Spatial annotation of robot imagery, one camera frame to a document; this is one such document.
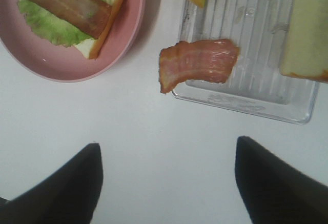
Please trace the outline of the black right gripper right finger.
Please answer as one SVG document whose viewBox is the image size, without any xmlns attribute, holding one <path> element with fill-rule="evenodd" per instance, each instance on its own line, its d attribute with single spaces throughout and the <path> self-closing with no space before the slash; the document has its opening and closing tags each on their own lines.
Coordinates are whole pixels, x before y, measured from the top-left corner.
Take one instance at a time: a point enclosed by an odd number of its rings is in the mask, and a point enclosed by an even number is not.
<svg viewBox="0 0 328 224">
<path fill-rule="evenodd" d="M 327 186 L 250 137 L 237 139 L 235 179 L 252 223 L 327 223 Z"/>
</svg>

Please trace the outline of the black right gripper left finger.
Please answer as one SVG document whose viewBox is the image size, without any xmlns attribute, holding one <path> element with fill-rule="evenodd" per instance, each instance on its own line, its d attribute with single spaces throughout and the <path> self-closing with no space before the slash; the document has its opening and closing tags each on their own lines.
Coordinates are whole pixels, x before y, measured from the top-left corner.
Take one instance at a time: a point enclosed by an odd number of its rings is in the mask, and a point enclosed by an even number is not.
<svg viewBox="0 0 328 224">
<path fill-rule="evenodd" d="M 1 205 L 1 223 L 90 223 L 103 185 L 100 145 L 86 145 L 44 181 Z"/>
</svg>

